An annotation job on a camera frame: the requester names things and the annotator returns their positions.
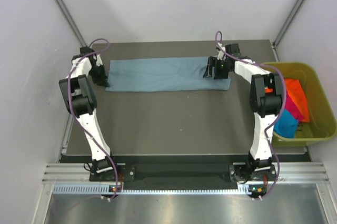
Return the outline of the light blue t shirt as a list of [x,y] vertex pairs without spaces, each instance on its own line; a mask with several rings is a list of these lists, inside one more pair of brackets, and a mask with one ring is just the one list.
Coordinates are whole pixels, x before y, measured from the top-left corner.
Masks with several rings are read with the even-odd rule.
[[231,80],[203,78],[207,57],[111,60],[106,91],[229,90]]

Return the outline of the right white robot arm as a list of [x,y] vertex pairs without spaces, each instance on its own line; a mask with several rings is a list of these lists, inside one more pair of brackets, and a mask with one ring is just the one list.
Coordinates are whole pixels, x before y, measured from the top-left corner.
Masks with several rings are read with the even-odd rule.
[[249,178],[257,180],[272,167],[270,145],[273,129],[285,106],[286,91],[282,77],[277,71],[268,71],[266,66],[243,57],[238,44],[223,46],[218,43],[216,50],[218,55],[207,59],[203,78],[223,80],[233,72],[250,84],[249,103],[254,114],[254,136],[245,171]]

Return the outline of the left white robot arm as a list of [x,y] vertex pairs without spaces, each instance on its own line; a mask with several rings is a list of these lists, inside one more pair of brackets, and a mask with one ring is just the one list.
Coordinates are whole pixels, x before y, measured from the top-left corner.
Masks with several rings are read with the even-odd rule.
[[92,155],[91,173],[102,174],[108,180],[119,175],[111,149],[106,143],[97,118],[97,99],[91,84],[108,87],[107,74],[100,54],[90,47],[81,47],[73,56],[70,73],[59,82],[68,112],[82,128]]

